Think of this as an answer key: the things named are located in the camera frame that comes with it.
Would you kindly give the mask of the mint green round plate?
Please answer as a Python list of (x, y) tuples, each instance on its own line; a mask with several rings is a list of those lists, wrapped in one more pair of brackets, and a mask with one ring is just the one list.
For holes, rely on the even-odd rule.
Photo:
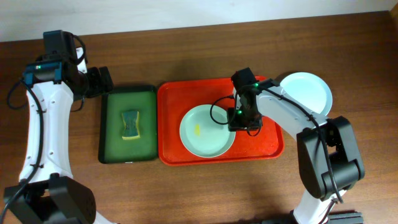
[(225, 122), (227, 112), (223, 108), (211, 105), (196, 106), (181, 120), (181, 142), (195, 156), (221, 156), (230, 149), (236, 137), (236, 133), (229, 131)]

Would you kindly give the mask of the light blue round plate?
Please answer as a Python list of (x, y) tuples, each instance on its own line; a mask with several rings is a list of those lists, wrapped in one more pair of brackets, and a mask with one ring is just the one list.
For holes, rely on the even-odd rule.
[(312, 111), (325, 116), (330, 112), (333, 96), (330, 87), (320, 77), (308, 72), (295, 72), (283, 78), (280, 85)]

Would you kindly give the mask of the green yellow sponge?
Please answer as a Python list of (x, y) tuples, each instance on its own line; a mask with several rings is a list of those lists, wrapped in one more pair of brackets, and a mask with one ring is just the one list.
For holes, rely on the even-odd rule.
[(131, 110), (122, 113), (124, 130), (122, 133), (123, 140), (139, 139), (141, 137), (139, 130), (139, 111)]

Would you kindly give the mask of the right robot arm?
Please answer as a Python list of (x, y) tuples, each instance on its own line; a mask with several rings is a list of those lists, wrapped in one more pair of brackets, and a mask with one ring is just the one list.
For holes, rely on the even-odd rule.
[(300, 203), (271, 223), (364, 223), (360, 212), (333, 214), (342, 196), (365, 169), (353, 127), (343, 116), (328, 118), (292, 98), (278, 82), (260, 81), (249, 68), (231, 77), (234, 106), (228, 109), (230, 131), (259, 130), (269, 118), (297, 143), (299, 174), (305, 187)]

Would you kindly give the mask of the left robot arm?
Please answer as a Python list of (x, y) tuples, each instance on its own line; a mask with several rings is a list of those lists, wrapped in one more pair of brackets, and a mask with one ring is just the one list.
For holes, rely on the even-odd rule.
[(93, 192), (73, 178), (68, 151), (69, 118), (75, 101), (113, 90), (107, 67), (88, 68), (86, 46), (71, 32), (44, 32), (44, 54), (18, 81), (27, 93), (29, 133), (19, 183), (4, 190), (1, 219), (21, 223), (108, 223)]

